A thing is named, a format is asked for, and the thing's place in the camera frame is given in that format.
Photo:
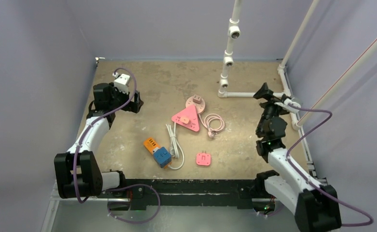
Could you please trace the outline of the pink round power strip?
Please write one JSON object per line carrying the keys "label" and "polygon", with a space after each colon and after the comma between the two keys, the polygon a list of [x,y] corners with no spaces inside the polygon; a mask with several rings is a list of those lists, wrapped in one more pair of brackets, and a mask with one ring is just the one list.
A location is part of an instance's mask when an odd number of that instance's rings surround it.
{"label": "pink round power strip", "polygon": [[193,96],[189,97],[185,103],[185,107],[188,108],[190,106],[194,106],[196,108],[196,112],[197,114],[201,114],[204,112],[205,110],[205,100],[202,98],[202,103],[201,104],[196,104],[192,101],[193,99]]}

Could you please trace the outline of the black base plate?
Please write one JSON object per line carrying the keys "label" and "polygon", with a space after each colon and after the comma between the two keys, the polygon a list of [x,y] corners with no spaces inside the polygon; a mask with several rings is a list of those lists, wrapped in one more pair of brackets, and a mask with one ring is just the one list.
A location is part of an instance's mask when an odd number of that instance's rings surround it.
{"label": "black base plate", "polygon": [[229,206],[271,213],[279,200],[261,191],[253,179],[128,179],[131,189],[100,194],[98,199],[125,202],[130,210],[148,206]]}

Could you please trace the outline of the orange power strip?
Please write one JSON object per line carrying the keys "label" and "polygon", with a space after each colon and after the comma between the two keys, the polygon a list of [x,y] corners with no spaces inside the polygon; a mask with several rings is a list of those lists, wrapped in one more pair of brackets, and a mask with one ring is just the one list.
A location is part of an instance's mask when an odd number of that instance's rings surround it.
{"label": "orange power strip", "polygon": [[145,140],[143,144],[144,147],[152,154],[152,156],[156,148],[161,148],[161,146],[152,137]]}

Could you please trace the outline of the aluminium rail frame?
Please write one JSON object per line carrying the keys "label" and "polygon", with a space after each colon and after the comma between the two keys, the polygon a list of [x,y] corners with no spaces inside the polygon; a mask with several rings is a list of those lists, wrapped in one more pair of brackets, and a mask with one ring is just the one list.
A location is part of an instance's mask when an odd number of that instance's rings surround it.
{"label": "aluminium rail frame", "polygon": [[332,186],[312,187],[304,184],[300,190],[291,186],[276,172],[258,174],[254,180],[178,180],[125,179],[113,187],[96,180],[73,180],[72,176],[57,181],[62,199],[96,198],[125,203],[131,210],[145,210],[147,206],[235,206],[255,209],[273,215],[274,205],[257,206],[256,199],[272,196],[294,215],[302,232],[327,232],[341,227],[337,192]]}

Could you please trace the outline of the blue cube socket adapter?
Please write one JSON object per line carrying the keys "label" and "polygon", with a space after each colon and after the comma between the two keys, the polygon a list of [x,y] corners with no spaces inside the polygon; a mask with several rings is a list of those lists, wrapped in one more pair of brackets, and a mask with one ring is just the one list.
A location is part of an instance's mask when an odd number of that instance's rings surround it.
{"label": "blue cube socket adapter", "polygon": [[172,156],[165,147],[156,148],[153,157],[161,168],[166,168],[172,162]]}

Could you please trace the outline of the pink triangular power strip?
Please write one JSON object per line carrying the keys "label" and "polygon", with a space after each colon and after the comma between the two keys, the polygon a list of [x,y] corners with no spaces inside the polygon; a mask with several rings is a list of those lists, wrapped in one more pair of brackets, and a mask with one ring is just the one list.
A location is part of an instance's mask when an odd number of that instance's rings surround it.
{"label": "pink triangular power strip", "polygon": [[190,105],[171,117],[171,120],[194,132],[199,132],[200,123],[198,113],[194,105]]}

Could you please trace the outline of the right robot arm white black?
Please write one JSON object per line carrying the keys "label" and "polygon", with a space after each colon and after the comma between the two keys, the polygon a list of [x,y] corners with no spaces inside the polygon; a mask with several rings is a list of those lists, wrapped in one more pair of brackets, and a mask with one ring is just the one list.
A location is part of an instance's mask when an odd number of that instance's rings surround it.
{"label": "right robot arm white black", "polygon": [[294,215],[301,232],[327,232],[342,226],[340,209],[331,198],[337,197],[332,186],[325,186],[309,175],[288,154],[282,142],[286,135],[287,122],[282,115],[290,113],[293,99],[286,94],[270,90],[267,83],[253,95],[265,99],[260,106],[263,113],[255,134],[256,150],[272,170],[257,174],[255,192],[262,197],[276,197]]}

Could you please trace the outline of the pink square plug adapter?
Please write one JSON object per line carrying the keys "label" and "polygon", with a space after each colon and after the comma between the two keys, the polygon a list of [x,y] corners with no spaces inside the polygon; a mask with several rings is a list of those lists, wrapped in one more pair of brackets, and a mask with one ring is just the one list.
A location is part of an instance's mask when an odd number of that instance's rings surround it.
{"label": "pink square plug adapter", "polygon": [[211,154],[209,153],[197,153],[195,162],[198,166],[210,166],[211,165]]}

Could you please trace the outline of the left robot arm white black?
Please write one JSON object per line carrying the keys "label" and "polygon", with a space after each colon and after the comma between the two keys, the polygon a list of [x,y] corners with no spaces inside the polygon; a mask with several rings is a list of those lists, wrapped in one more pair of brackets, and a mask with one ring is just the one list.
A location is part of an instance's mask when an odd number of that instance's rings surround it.
{"label": "left robot arm white black", "polygon": [[116,198],[127,193],[123,172],[101,172],[94,153],[112,127],[115,109],[138,113],[144,102],[139,91],[130,93],[127,86],[114,82],[94,85],[93,96],[78,139],[65,153],[54,158],[56,184],[62,199],[98,196],[105,190]]}

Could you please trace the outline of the pink plug on triangular strip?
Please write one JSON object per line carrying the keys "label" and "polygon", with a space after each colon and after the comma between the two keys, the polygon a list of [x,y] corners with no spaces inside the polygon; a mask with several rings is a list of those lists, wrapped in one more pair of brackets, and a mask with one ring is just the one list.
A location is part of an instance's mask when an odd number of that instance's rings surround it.
{"label": "pink plug on triangular strip", "polygon": [[190,118],[185,117],[185,116],[182,116],[182,117],[180,118],[180,122],[183,123],[184,125],[187,125],[187,124],[190,123]]}

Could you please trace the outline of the light pink small plug adapter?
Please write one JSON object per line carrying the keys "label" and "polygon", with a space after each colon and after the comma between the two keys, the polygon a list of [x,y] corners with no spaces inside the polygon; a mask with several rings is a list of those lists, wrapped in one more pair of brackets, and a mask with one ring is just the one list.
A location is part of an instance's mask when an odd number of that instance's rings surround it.
{"label": "light pink small plug adapter", "polygon": [[196,104],[201,104],[202,103],[202,97],[199,96],[199,95],[194,95],[192,101]]}

